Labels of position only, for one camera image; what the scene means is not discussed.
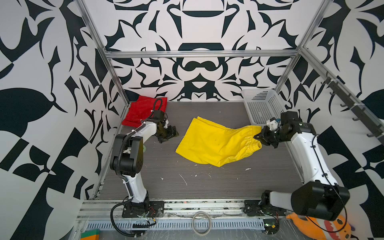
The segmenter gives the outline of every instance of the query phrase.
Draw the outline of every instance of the basket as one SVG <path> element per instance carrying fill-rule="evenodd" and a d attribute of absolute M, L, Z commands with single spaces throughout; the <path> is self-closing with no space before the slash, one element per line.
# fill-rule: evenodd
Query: basket
<path fill-rule="evenodd" d="M 273 117 L 278 119 L 286 111 L 273 89 L 244 89 L 242 95 L 251 125 L 265 126 L 267 120 Z"/>

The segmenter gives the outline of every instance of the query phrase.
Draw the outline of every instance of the orange shark plush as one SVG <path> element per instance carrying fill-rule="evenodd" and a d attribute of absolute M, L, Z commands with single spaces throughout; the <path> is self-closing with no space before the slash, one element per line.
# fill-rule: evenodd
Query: orange shark plush
<path fill-rule="evenodd" d="M 299 217 L 296 213 L 289 214 L 287 219 L 292 219 L 296 227 L 306 236 L 316 239 L 316 240 L 349 240 L 351 238 L 351 226 L 347 223 L 345 228 L 340 232 L 330 233 L 321 230 L 313 222 L 309 221 L 310 218 L 317 225 L 322 226 L 322 228 L 328 231 L 337 231 L 341 229 L 344 225 L 345 219 L 343 216 L 339 215 L 337 219 L 333 222 L 317 219 L 313 217 Z"/>

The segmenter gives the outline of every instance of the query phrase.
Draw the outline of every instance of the yellow cloth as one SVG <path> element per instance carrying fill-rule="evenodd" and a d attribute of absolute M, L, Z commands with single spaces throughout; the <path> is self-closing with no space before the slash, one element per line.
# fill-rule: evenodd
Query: yellow cloth
<path fill-rule="evenodd" d="M 262 144 L 253 136 L 261 130 L 260 126 L 232 129 L 197 117 L 192 120 L 176 153 L 192 162 L 221 167 L 259 150 Z"/>

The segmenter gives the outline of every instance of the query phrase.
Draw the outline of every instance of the folded red garment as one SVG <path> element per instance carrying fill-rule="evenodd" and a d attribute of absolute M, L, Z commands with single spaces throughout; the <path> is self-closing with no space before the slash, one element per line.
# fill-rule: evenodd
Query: folded red garment
<path fill-rule="evenodd" d="M 151 110 L 153 110 L 153 104 L 156 99 L 157 98 L 139 96 L 139 99 L 135 103 L 131 103 L 127 116 L 121 124 L 130 127 L 139 127 L 141 125 L 141 120 L 146 119 L 152 113 Z M 161 105 L 160 110 L 165 112 L 167 107 L 167 98 L 161 99 L 163 100 L 163 104 Z M 158 110 L 159 106 L 160 101 L 157 101 L 155 109 Z"/>

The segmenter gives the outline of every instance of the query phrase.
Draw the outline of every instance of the black and white wallpaper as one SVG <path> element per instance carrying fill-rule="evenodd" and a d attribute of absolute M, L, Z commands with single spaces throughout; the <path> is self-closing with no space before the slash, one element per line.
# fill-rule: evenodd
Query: black and white wallpaper
<path fill-rule="evenodd" d="M 321 0 L 86 0 L 108 51 L 295 49 Z M 114 59 L 131 100 L 242 100 L 289 57 Z"/>
<path fill-rule="evenodd" d="M 1 239 L 60 239 L 124 103 L 73 0 L 0 3 Z"/>
<path fill-rule="evenodd" d="M 309 50 L 380 119 L 384 119 L 384 2 L 335 0 Z M 322 86 L 323 79 L 301 58 L 280 92 L 286 108 L 299 112 L 320 133 L 319 144 L 328 167 L 347 187 L 346 205 L 352 234 L 382 238 L 384 217 L 384 146 L 369 138 L 368 129 L 343 102 Z"/>

